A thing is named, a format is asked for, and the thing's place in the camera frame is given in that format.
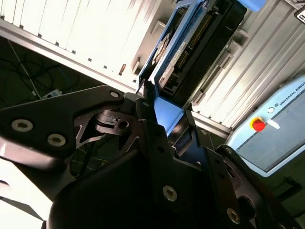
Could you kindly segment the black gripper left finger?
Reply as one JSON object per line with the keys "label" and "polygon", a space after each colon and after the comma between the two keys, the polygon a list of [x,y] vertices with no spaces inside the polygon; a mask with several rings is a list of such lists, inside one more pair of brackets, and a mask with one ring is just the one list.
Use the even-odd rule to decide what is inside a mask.
{"label": "black gripper left finger", "polygon": [[12,199],[26,204],[34,199],[40,210],[51,208],[54,201],[42,189],[55,188],[52,179],[65,173],[74,151],[106,135],[119,135],[118,158],[133,150],[141,153],[148,160],[153,188],[162,187],[164,196],[174,202],[178,176],[164,128],[170,112],[182,115],[153,90],[140,97],[107,85],[3,109],[0,188],[10,188]]}

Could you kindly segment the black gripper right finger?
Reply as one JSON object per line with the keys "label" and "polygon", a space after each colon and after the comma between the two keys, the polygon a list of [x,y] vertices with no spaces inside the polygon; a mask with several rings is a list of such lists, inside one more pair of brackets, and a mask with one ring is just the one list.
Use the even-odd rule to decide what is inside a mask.
{"label": "black gripper right finger", "polygon": [[216,151],[205,146],[210,135],[195,125],[192,112],[185,110],[193,142],[185,152],[200,152],[201,170],[207,176],[209,200],[214,204],[208,220],[213,229],[298,229],[300,225],[267,190],[254,172],[226,145]]}

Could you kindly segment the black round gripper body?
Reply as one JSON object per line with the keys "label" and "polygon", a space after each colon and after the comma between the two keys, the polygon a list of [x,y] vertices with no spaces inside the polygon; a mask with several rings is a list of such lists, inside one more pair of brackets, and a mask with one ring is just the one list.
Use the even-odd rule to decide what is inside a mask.
{"label": "black round gripper body", "polygon": [[148,160],[133,150],[66,186],[51,207],[49,229],[227,229],[229,218],[207,178],[174,160],[179,186],[169,201],[153,188]]}

